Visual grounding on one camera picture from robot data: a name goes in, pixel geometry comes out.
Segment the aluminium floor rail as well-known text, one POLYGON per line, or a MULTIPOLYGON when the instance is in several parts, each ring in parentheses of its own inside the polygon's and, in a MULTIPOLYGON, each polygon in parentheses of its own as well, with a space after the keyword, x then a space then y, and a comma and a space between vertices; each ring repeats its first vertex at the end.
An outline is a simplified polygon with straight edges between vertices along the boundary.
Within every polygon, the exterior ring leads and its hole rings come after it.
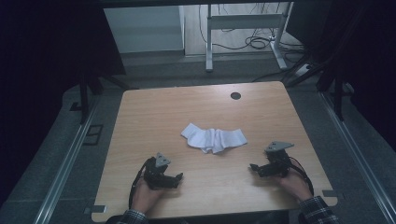
POLYGON ((368 161, 364 158, 360 147, 353 138, 346 124, 341 121, 332 109, 332 101, 323 92, 319 92, 318 96, 325 105, 325 108, 330 115, 332 122, 335 125, 337 132, 344 141, 346 148, 359 169, 367 187, 371 191, 375 202, 384 215, 388 224, 396 224, 396 206, 394 205, 389 194, 386 192, 382 183, 378 180, 370 167, 368 161))
POLYGON ((81 149, 83 140, 91 126, 92 119, 97 111, 97 106, 101 100, 101 96, 94 96, 92 102, 89 105, 89 113, 86 120, 78 126, 78 131, 71 143, 71 146, 67 149, 64 159, 58 169, 56 176, 54 177, 46 197, 44 198, 33 224, 49 224, 52 214, 55 210, 57 203, 60 200, 64 186, 67 182, 68 177, 72 171, 75 161, 78 157, 78 153, 81 149))

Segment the grey metal desk frame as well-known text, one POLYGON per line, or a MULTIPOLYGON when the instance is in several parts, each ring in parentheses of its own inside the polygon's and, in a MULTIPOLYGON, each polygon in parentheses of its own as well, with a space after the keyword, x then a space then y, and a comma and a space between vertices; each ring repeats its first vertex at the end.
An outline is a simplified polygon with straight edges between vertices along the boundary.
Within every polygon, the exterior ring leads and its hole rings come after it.
POLYGON ((287 70, 287 64, 279 51, 279 44, 287 19, 289 16, 291 2, 288 2, 281 13, 260 14, 260 15, 231 15, 213 16, 211 6, 207 6, 206 17, 206 48, 205 48, 205 70, 213 71, 213 44, 212 31, 221 29, 256 29, 272 28, 277 29, 276 36, 270 39, 270 47, 276 57, 276 61, 281 70, 287 70))

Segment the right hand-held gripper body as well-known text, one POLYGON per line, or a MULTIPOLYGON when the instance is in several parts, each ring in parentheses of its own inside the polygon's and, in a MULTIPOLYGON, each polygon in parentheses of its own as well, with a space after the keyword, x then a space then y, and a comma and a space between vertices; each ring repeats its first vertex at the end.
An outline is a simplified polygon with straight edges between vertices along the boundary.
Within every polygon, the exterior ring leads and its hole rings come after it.
POLYGON ((267 176, 281 175, 286 176, 291 165, 290 157, 286 148, 293 147, 292 143, 273 141, 264 150, 268 164, 262 167, 262 172, 267 176))

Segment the black metal stand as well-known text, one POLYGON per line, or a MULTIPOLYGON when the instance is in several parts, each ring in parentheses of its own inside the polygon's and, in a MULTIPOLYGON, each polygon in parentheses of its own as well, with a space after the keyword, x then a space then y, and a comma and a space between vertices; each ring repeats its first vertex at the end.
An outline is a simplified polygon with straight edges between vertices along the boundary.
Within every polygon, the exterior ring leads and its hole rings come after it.
POLYGON ((91 90, 94 95, 100 95, 104 91, 104 87, 100 82, 99 78, 103 79, 115 84, 121 89, 127 91, 131 89, 131 87, 122 82, 121 80, 106 74, 103 71, 93 69, 91 71, 80 71, 79 72, 79 95, 80 95, 80 110, 81 110, 81 120, 80 123, 84 124, 89 116, 89 100, 88 100, 88 90, 91 90))
POLYGON ((342 102, 344 96, 350 96, 350 93, 344 92, 344 79, 339 72, 324 71, 319 78, 316 87, 320 92, 327 91, 333 86, 332 104, 333 112, 341 121, 344 120, 342 113, 342 102))

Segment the dark curtain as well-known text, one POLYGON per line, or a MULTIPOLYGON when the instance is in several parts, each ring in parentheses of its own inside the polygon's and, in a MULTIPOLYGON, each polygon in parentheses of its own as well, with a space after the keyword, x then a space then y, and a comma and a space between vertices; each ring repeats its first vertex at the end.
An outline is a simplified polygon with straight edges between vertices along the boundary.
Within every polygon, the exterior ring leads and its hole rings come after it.
POLYGON ((396 0, 296 0, 287 32, 323 64, 317 88, 351 102, 396 150, 396 0))
POLYGON ((47 136, 64 93, 123 65, 101 0, 0 0, 0 206, 47 136))

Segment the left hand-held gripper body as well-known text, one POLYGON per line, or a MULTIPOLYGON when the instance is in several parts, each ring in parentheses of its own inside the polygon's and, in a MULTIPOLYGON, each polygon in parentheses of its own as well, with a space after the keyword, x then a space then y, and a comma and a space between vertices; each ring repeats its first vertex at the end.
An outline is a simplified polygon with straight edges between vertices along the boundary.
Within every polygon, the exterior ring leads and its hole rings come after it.
POLYGON ((151 189, 170 189, 172 182, 179 182, 174 176, 164 174, 170 163, 171 161, 160 152, 147 160, 144 179, 151 189))

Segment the white sock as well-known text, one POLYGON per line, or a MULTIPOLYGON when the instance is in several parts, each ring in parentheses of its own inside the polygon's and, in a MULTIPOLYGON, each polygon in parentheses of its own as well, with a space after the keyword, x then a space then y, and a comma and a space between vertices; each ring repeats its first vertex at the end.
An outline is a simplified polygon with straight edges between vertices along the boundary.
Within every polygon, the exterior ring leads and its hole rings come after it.
POLYGON ((241 147, 248 141, 240 129, 223 131, 220 129, 201 129, 190 123, 181 135, 187 139, 190 147, 200 148, 204 153, 222 152, 228 147, 241 147))

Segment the person's right hand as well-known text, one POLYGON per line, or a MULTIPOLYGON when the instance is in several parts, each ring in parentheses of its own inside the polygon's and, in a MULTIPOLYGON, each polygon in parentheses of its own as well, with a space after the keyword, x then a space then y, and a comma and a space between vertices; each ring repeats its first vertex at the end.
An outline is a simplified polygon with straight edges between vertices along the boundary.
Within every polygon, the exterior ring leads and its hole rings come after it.
POLYGON ((284 177, 276 175, 274 180, 282 189, 293 196, 298 203, 307 201, 313 197, 304 177, 293 168, 290 168, 288 174, 284 177))

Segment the person's left hand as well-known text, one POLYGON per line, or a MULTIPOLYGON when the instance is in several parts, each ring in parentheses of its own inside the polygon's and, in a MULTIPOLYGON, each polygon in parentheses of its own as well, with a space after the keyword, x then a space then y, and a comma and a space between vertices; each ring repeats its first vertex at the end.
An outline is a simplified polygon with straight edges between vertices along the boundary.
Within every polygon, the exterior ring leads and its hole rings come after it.
POLYGON ((136 184, 131 208, 146 214, 164 193, 164 189, 151 189, 149 184, 143 178, 140 178, 136 184))

